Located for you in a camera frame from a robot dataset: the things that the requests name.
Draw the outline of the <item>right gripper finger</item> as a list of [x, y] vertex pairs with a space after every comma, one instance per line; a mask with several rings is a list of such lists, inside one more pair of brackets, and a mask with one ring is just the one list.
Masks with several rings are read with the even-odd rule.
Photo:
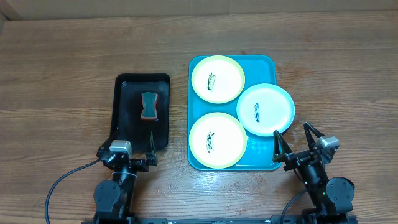
[[312, 150], [314, 150], [314, 147], [315, 147], [315, 140], [314, 140], [312, 135], [314, 134], [317, 138], [319, 138], [319, 137], [324, 136], [324, 134], [319, 132], [309, 122], [305, 122], [303, 124], [303, 128], [304, 128], [304, 131], [305, 131], [305, 136], [306, 136], [306, 139], [307, 139], [308, 148], [312, 151]]
[[293, 151], [283, 139], [282, 135], [278, 130], [273, 132], [274, 135], [274, 162], [287, 162], [290, 160], [290, 156], [293, 155]]

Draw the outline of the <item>blue-rim white plate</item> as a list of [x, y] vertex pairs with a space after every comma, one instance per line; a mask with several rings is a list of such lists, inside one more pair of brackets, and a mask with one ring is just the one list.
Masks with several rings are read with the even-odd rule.
[[238, 99], [237, 117], [243, 127], [257, 136], [283, 133], [293, 123], [295, 105], [283, 88], [261, 83], [245, 90]]

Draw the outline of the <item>red green sponge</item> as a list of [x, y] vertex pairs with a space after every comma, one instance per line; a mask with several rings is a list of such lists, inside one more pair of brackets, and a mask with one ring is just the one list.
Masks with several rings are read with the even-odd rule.
[[150, 120], [150, 121], [157, 120], [158, 94], [153, 92], [144, 92], [141, 94], [141, 99], [143, 107], [141, 113], [141, 120]]

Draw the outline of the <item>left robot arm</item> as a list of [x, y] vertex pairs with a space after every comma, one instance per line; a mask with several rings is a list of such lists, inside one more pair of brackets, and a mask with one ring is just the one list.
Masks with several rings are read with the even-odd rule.
[[131, 213], [131, 203], [138, 172], [147, 172], [158, 163], [153, 134], [144, 140], [145, 159], [133, 159], [132, 145], [117, 140], [113, 133], [98, 149], [97, 156], [104, 166], [112, 170], [112, 177], [100, 182], [93, 193], [96, 211], [93, 223], [138, 223]]

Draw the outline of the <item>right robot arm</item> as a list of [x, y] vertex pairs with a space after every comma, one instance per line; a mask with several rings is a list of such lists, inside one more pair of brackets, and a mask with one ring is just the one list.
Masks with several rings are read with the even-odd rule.
[[[349, 215], [353, 210], [354, 183], [345, 177], [330, 179], [326, 173], [326, 165], [340, 146], [339, 140], [324, 135], [308, 122], [303, 128], [308, 150], [296, 154], [280, 132], [273, 132], [273, 161], [284, 163], [285, 171], [293, 170], [305, 189], [287, 203], [281, 215], [272, 216], [271, 223], [357, 223], [356, 216]], [[287, 216], [288, 208], [304, 194], [309, 195], [313, 208], [304, 209], [300, 215]]]

